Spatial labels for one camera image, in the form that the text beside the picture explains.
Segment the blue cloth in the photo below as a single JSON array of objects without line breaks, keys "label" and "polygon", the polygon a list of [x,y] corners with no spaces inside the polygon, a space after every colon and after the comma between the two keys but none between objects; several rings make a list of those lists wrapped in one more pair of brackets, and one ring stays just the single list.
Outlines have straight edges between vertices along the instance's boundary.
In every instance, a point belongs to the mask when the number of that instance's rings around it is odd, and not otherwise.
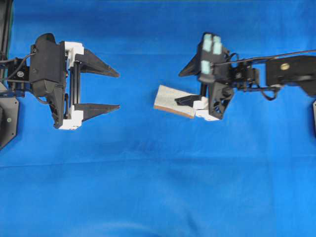
[{"label": "blue cloth", "polygon": [[[202,33],[241,58],[316,48],[314,1],[14,1],[10,57],[47,32],[120,72],[82,76],[82,102],[121,104],[76,131],[20,99],[18,136],[0,152],[0,237],[314,236],[313,98],[237,92],[222,121],[153,109]],[[260,66],[262,84],[264,67]]]}]

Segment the bolt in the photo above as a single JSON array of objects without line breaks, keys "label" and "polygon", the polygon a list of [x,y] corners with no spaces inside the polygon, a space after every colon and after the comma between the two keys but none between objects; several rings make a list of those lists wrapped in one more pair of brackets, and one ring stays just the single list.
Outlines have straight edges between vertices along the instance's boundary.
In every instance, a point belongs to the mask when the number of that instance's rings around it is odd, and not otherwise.
[{"label": "bolt", "polygon": [[288,70],[290,68],[290,65],[288,63],[281,64],[281,70]]},{"label": "bolt", "polygon": [[241,78],[241,73],[236,73],[236,78],[240,79]]},{"label": "bolt", "polygon": [[24,72],[18,71],[17,72],[17,76],[20,77],[20,78],[24,77]]}]

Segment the cable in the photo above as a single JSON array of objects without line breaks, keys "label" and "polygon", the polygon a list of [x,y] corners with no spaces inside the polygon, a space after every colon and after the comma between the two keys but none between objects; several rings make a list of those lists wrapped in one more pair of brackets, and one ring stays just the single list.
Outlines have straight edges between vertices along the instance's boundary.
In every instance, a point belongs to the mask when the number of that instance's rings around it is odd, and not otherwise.
[{"label": "cable", "polygon": [[8,60],[0,60],[0,64],[5,64],[5,63],[13,62],[14,60],[15,60],[15,58],[13,58],[13,59],[8,59]]},{"label": "cable", "polygon": [[269,101],[272,101],[272,100],[276,99],[277,98],[277,93],[280,91],[280,88],[276,88],[275,90],[272,90],[273,91],[273,97],[270,97],[264,92],[264,88],[261,88],[259,84],[256,84],[256,86],[260,89],[260,92],[263,95],[263,97],[265,97]]},{"label": "cable", "polygon": [[15,74],[17,74],[17,72],[23,67],[23,64],[24,64],[24,62],[27,60],[27,58],[28,58],[28,57],[31,57],[32,55],[35,55],[35,53],[30,53],[30,54],[26,55],[26,56],[22,59],[20,65],[17,67],[17,69],[14,70],[13,73],[11,73],[11,75],[7,76],[6,78],[1,78],[0,80],[2,80],[2,81],[7,80],[8,82],[11,82],[11,81],[10,81],[10,78],[14,77]]},{"label": "cable", "polygon": [[278,54],[273,56],[264,56],[264,57],[254,57],[254,58],[248,58],[248,59],[242,59],[242,60],[236,60],[236,61],[230,61],[230,62],[224,62],[224,63],[214,63],[213,65],[226,65],[226,64],[232,64],[232,63],[243,63],[243,62],[250,62],[250,61],[257,61],[257,60],[269,60],[277,57],[284,57],[284,56],[290,56],[294,54],[301,54],[301,53],[315,53],[316,49],[311,50],[305,50],[305,51],[298,51],[298,52],[292,52],[292,53],[284,53],[284,54]]},{"label": "cable", "polygon": [[41,100],[39,97],[37,97],[37,96],[35,96],[35,98],[40,102],[40,103],[42,103],[42,104],[45,104],[45,105],[48,105],[49,104],[49,102],[48,101],[43,101],[43,100]]},{"label": "cable", "polygon": [[232,53],[229,57],[228,57],[228,62],[230,62],[230,60],[236,55],[237,60],[239,60],[239,55],[237,53]]}]

